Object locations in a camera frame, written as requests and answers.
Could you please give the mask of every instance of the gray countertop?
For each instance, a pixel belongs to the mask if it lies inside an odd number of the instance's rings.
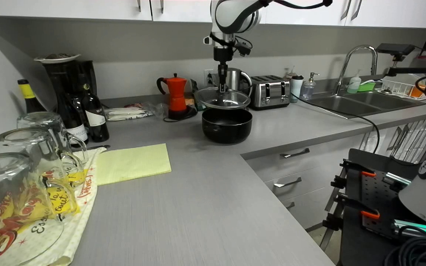
[[[201,115],[109,124],[111,149],[167,143],[172,172],[101,186],[74,264],[333,264],[244,158],[371,125],[305,103],[253,115],[251,134],[238,144],[207,140]],[[383,128],[424,116],[426,104],[368,118]]]

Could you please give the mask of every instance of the dish rack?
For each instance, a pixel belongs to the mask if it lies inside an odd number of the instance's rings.
[[[411,90],[416,87],[416,81],[423,76],[423,75],[416,75],[416,73],[405,73],[405,75],[396,75],[396,76],[385,76],[382,78],[382,88],[386,90],[389,88],[392,94],[401,96],[401,97],[411,97]]]

